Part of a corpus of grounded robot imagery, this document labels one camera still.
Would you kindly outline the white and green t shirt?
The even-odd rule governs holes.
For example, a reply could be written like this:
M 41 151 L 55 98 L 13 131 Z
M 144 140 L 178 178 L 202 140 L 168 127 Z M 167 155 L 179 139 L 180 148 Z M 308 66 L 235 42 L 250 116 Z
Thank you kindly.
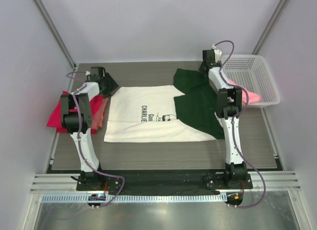
M 198 71 L 177 69 L 173 84 L 121 87 L 110 99 L 105 142 L 196 142 L 224 139 L 217 94 Z

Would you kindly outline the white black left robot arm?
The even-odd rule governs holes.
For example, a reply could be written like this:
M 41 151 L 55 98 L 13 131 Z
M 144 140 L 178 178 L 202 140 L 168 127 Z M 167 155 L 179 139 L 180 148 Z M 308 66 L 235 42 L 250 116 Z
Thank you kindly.
M 60 121 L 67 133 L 72 137 L 79 158 L 79 177 L 72 177 L 77 181 L 78 190 L 100 190 L 106 184 L 106 177 L 101 174 L 102 168 L 95 154 L 91 139 L 93 115 L 90 102 L 101 95 L 108 98 L 119 88 L 118 83 L 104 67 L 91 67 L 83 72 L 86 80 L 72 77 L 71 72 L 66 76 L 82 82 L 82 85 L 70 94 L 60 97 Z

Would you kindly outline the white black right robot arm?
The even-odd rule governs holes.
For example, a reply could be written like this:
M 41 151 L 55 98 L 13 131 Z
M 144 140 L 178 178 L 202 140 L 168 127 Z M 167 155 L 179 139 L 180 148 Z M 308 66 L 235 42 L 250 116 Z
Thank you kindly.
M 216 109 L 224 129 L 226 160 L 223 174 L 224 185 L 242 189 L 247 180 L 247 167 L 241 157 L 239 116 L 242 111 L 242 88 L 232 84 L 222 71 L 221 51 L 216 48 L 202 51 L 199 71 L 208 76 L 217 91 Z

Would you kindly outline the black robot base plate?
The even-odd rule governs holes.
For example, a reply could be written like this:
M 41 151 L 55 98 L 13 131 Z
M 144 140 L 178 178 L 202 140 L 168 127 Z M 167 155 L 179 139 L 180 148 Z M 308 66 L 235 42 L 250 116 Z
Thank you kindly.
M 71 178 L 77 182 L 77 190 L 105 190 L 114 194 L 122 187 L 122 194 L 126 195 L 253 188 L 250 174 L 235 177 L 225 170 L 130 170 L 112 171 L 106 176 L 81 171 Z

